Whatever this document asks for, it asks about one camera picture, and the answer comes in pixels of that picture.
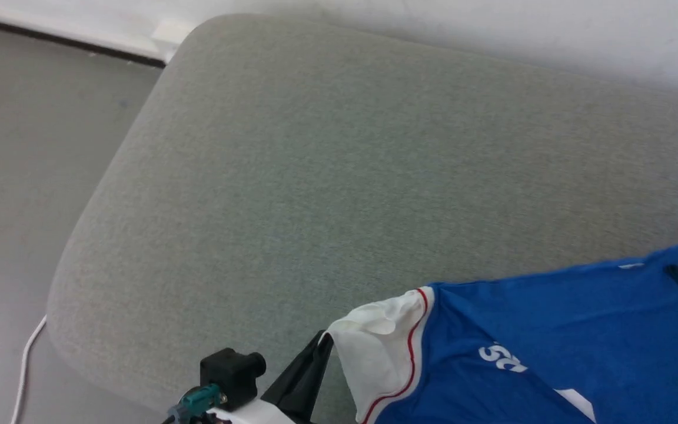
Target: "white cable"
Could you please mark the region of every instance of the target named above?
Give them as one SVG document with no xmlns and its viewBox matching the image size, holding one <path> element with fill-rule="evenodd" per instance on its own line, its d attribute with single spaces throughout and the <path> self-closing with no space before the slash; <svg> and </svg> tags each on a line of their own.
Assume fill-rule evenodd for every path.
<svg viewBox="0 0 678 424">
<path fill-rule="evenodd" d="M 41 319 L 38 327 L 35 328 L 33 334 L 30 335 L 28 342 L 25 343 L 25 348 L 22 349 L 22 363 L 19 365 L 19 387 L 17 388 L 17 400 L 14 402 L 14 412 L 12 413 L 12 420 L 10 424 L 17 424 L 17 419 L 19 418 L 19 410 L 21 410 L 22 405 L 22 395 L 25 393 L 25 380 L 26 373 L 28 370 L 28 355 L 30 354 L 30 347 L 33 346 L 33 342 L 38 337 L 38 333 L 44 329 L 46 326 L 46 316 Z"/>
</svg>

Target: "garment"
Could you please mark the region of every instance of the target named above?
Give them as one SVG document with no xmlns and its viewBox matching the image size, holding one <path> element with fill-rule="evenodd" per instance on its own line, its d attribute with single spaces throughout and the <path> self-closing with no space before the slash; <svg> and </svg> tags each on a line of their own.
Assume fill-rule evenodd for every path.
<svg viewBox="0 0 678 424">
<path fill-rule="evenodd" d="M 328 330 L 358 422 L 678 423 L 670 266 L 678 246 L 361 306 Z"/>
</svg>

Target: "gray fabric surface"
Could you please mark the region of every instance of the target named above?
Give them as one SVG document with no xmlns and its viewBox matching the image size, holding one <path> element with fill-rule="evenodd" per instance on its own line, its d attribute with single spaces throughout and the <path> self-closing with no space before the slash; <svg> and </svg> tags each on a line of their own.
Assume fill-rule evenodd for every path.
<svg viewBox="0 0 678 424">
<path fill-rule="evenodd" d="M 213 19 L 68 242 L 49 333 L 158 410 L 229 346 L 263 389 L 355 306 L 678 243 L 678 99 L 306 22 Z M 332 362 L 314 420 L 354 408 Z"/>
</svg>

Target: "white fabric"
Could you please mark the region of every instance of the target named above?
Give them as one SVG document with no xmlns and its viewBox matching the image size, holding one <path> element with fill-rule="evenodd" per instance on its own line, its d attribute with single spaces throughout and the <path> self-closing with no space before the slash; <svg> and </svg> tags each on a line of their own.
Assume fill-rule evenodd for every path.
<svg viewBox="0 0 678 424">
<path fill-rule="evenodd" d="M 355 401 L 357 422 L 374 422 L 388 403 L 414 391 L 431 308 L 433 290 L 422 287 L 353 309 L 326 330 Z"/>
</svg>

